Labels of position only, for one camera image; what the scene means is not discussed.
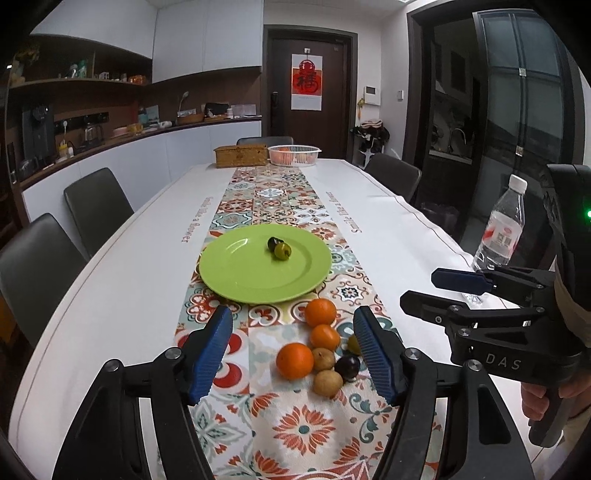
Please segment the right hand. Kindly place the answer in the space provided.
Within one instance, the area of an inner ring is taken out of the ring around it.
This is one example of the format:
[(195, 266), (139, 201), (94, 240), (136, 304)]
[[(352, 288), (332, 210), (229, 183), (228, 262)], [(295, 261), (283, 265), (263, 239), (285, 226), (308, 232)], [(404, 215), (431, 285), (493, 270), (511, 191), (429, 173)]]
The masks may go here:
[[(559, 396), (573, 399), (569, 417), (574, 418), (590, 406), (591, 376), (588, 371), (581, 371), (567, 383), (559, 387)], [(546, 388), (539, 385), (521, 384), (522, 411), (532, 421), (543, 419), (550, 401), (546, 397)]]

